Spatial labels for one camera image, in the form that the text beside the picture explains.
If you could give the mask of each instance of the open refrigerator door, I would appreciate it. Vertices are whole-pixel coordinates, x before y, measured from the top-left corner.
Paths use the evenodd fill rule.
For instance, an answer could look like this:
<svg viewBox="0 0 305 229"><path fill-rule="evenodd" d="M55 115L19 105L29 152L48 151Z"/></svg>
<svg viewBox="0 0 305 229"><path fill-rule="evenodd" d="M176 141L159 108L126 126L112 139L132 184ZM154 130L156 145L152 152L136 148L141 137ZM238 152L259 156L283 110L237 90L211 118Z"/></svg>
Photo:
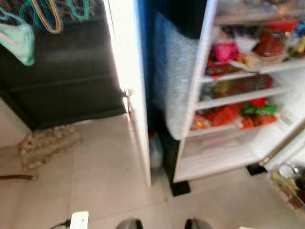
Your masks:
<svg viewBox="0 0 305 229"><path fill-rule="evenodd" d="M297 0L218 1L211 41L199 41L175 182L260 162L305 120L303 15Z"/></svg>

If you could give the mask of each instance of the refrigerator bottom shelf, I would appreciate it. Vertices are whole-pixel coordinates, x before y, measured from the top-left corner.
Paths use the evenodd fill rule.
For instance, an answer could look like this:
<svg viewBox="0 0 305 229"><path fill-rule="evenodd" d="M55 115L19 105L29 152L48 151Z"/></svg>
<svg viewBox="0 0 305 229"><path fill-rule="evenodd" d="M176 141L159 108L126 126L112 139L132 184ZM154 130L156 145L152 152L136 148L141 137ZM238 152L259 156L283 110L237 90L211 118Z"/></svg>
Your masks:
<svg viewBox="0 0 305 229"><path fill-rule="evenodd" d="M200 154L182 157L174 182L196 179L259 161L245 145L213 148Z"/></svg>
<svg viewBox="0 0 305 229"><path fill-rule="evenodd" d="M198 130L191 130L187 137L197 137L197 136L202 136L205 134L211 134L211 133L221 132L221 131L230 130L230 129L238 129L238 128L239 128L238 123L235 122L235 123L228 124L228 125L208 127L205 129L198 129Z"/></svg>

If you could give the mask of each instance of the black refrigerator foot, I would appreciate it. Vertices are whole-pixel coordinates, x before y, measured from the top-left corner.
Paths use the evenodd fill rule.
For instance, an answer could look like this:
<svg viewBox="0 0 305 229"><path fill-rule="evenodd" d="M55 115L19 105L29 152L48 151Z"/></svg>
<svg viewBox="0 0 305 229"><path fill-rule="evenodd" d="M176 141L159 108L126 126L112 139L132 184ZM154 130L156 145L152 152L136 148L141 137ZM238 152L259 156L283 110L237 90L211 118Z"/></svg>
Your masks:
<svg viewBox="0 0 305 229"><path fill-rule="evenodd" d="M179 183L171 183L171 191L174 197L191 192L190 184L187 181Z"/></svg>
<svg viewBox="0 0 305 229"><path fill-rule="evenodd" d="M258 163L248 165L247 169L250 175L252 176L267 172L267 170L264 167L260 166Z"/></svg>

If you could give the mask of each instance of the white door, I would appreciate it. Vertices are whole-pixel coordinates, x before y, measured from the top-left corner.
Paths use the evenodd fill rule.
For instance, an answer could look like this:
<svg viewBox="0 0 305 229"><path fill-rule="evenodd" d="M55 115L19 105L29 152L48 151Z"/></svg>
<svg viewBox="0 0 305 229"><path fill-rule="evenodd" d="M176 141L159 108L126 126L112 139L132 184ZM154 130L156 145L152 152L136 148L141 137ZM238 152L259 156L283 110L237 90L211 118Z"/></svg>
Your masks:
<svg viewBox="0 0 305 229"><path fill-rule="evenodd" d="M145 88L137 0L104 0L121 88L126 90L147 185L151 185Z"/></svg>

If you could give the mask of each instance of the green package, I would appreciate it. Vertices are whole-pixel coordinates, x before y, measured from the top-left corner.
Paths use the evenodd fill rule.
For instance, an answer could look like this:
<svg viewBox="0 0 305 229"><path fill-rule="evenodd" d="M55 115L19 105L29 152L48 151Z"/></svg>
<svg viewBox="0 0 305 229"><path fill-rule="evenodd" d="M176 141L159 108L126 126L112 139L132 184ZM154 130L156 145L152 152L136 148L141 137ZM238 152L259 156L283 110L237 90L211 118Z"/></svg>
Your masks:
<svg viewBox="0 0 305 229"><path fill-rule="evenodd" d="M252 104L246 104L242 111L242 115L274 115L277 111L277 106L265 105L264 107L255 107Z"/></svg>

